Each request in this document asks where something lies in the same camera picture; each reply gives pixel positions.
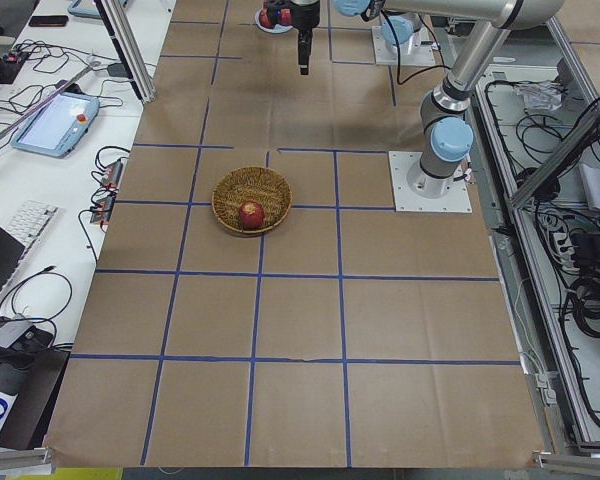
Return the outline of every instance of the metal base plate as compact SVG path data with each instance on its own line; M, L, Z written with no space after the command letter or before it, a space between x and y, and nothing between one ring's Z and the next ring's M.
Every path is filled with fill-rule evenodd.
M376 54L376 65L397 65L398 55L390 52L387 43L382 36L379 26L371 27L371 36L373 38L373 51ZM427 42L430 40L429 32L424 28L420 31L420 40ZM410 54L407 54L405 48L401 50L400 64L414 67L430 67L436 64L431 45L421 45L414 47Z
M389 152L393 199L397 212L472 213L465 182L453 182L442 198L424 198L407 184L407 172L418 161L421 152ZM462 175L458 167L454 176Z

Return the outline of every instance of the desk surface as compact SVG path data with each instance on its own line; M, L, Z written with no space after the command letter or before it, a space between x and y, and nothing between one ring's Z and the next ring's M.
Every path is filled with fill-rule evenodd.
M386 150L422 149L441 75L394 89L351 20L315 32L301 77L256 8L176 7L47 445L62 466L528 465L542 441L475 190L472 215L393 208ZM211 190L252 164L294 208L236 238Z
M42 0L36 14L65 13L70 2ZM131 2L127 10L130 24L138 37L145 62L157 64L162 42L171 13L158 0ZM43 40L47 43L74 47L87 52L114 58L115 50L101 22L70 17L65 28L25 27L18 38ZM33 71L34 62L28 62L13 85L0 87L0 99L8 98L32 84L55 84L70 78L83 68L83 63L72 59L55 74ZM52 70L57 61L47 60L41 67ZM107 77L89 74L79 81L87 93L97 93ZM36 200L58 206L59 212L43 234L42 240L27 257L14 282L35 273L48 265L66 275L74 288L73 299L67 310L57 318L57 343L72 342L80 321L95 264L86 238L77 221L77 213L88 208L97 185L90 176L98 149L105 145L130 148L138 127L143 106L128 84L105 85L104 94L124 99L120 108L101 109L88 133L77 148L64 159L55 159L6 148L0 152L0 225L8 224L18 207L26 200ZM13 121L13 116L0 116ZM115 160L121 152L105 153L103 161ZM104 233L96 226L88 226L89 234L99 251ZM55 313L66 298L66 286L60 282L40 283L24 289L21 304L27 305L30 315L45 316Z

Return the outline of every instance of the adapter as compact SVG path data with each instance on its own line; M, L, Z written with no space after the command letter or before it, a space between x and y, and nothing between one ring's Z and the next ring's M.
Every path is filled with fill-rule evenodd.
M101 198L100 200L96 200L98 206L92 209L92 224L100 224L101 227L109 224L109 220L111 219L111 212L113 212L115 198L116 197L114 197L113 195L109 195L107 197Z
M118 188L120 178L122 178L122 170L124 165L122 160L116 160L104 168L104 174L100 180L100 185L105 188Z

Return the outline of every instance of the wicker basket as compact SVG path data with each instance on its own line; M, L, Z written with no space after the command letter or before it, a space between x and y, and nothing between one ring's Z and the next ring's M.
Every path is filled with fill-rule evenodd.
M264 208L264 223L245 230L238 220L240 206L248 201ZM213 189L211 207L218 222L235 235L253 236L282 223L291 208L291 189L277 172L264 167L244 167L226 175Z

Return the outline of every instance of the red apple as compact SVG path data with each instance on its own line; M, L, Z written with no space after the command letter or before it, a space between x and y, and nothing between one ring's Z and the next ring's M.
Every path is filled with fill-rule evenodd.
M264 223L264 208L258 202L247 200L240 206L238 220L246 230L255 230Z

